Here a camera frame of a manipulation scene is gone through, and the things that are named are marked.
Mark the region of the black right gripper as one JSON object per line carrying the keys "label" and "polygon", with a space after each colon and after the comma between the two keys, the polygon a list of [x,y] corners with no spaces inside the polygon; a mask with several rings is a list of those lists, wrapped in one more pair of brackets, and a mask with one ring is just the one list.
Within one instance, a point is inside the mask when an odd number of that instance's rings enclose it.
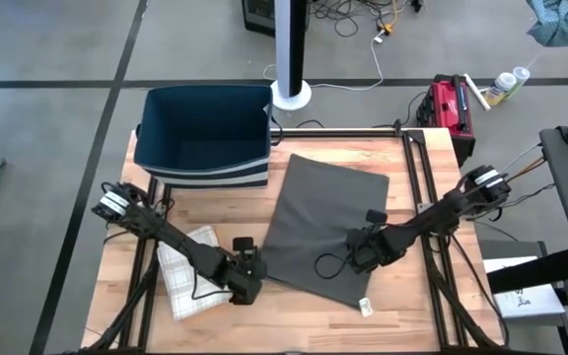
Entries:
{"label": "black right gripper", "polygon": [[366,221],[370,227],[350,229],[346,236],[349,265],[356,274],[371,273],[378,266],[386,266],[389,251],[383,235],[383,227],[388,220],[384,211],[368,210]]}

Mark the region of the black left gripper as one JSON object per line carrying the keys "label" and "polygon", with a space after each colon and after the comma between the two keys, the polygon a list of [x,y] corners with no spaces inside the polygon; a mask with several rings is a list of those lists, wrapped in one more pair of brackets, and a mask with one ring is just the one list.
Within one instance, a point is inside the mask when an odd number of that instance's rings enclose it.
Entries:
{"label": "black left gripper", "polygon": [[248,306],[255,302],[259,290],[248,290],[254,284],[266,277],[267,265],[259,255],[254,255],[254,241],[252,237],[233,238],[233,251],[237,257],[229,258],[226,282],[234,292],[232,303],[236,306]]}

